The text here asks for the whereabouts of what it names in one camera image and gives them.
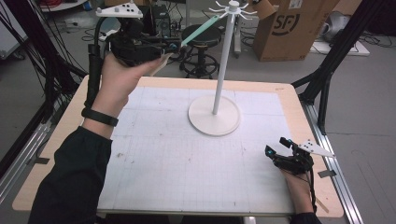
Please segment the hand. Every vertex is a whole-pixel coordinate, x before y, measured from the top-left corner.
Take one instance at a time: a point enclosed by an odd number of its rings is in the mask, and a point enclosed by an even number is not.
[[[135,67],[128,67],[121,64],[112,53],[108,54],[102,67],[102,86],[93,102],[92,110],[117,118],[128,103],[128,96],[139,79],[160,66],[161,61],[160,58]],[[105,138],[110,138],[113,132],[113,127],[92,119],[85,119],[82,127]]]
[[[311,203],[311,192],[307,182],[306,174],[292,175],[281,170],[288,183],[291,200],[294,204],[296,214],[313,213],[314,208]]]
[[[121,64],[112,53],[108,54],[102,68],[102,87],[96,99],[102,100],[103,97],[106,97],[107,100],[121,103],[124,107],[128,102],[128,95],[134,90],[139,79],[156,69],[161,61],[158,59],[135,67],[128,67]]]

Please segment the person's right hand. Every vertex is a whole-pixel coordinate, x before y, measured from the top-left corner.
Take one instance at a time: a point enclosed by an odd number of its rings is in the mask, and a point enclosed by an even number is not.
[[[306,174],[292,175],[286,171],[281,170],[283,176],[288,183],[291,200],[294,204],[296,214],[313,213],[314,208],[311,203],[310,186],[307,182]]]

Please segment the floor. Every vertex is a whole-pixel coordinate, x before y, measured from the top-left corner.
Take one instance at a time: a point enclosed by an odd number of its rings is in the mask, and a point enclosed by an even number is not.
[[[84,30],[63,33],[71,54],[88,69]],[[396,48],[367,43],[369,57],[347,56],[336,70],[330,89],[326,130],[349,189],[364,223],[394,223],[396,219]],[[220,59],[221,46],[209,52]],[[230,54],[226,79],[291,83],[314,72],[324,55],[309,53],[296,62],[260,63],[251,48],[243,46],[238,59]],[[178,64],[166,66],[157,76],[184,77]],[[0,158],[41,106],[43,91],[28,60],[0,61]],[[26,223],[28,213],[13,211],[13,198],[28,175],[28,166],[0,205],[0,223]],[[322,218],[323,223],[347,223],[345,217]],[[285,218],[258,218],[257,223],[287,223]]]

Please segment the black strap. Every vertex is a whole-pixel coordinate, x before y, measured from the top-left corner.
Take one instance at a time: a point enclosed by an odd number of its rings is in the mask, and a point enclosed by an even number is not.
[[[96,120],[98,122],[101,122],[101,123],[104,123],[104,124],[107,124],[107,125],[110,125],[113,127],[116,127],[117,123],[119,122],[119,120],[116,118],[110,117],[109,115],[102,114],[102,113],[94,111],[94,110],[91,110],[88,107],[85,107],[81,111],[81,115],[84,118],[93,119],[93,120]]]

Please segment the graph paper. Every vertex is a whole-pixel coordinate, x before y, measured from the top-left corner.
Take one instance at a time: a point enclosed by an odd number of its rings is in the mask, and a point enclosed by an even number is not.
[[[99,210],[293,213],[282,174],[265,156],[290,138],[277,94],[223,91],[242,114],[231,134],[212,137],[189,122],[191,102],[212,90],[139,87],[122,110]]]

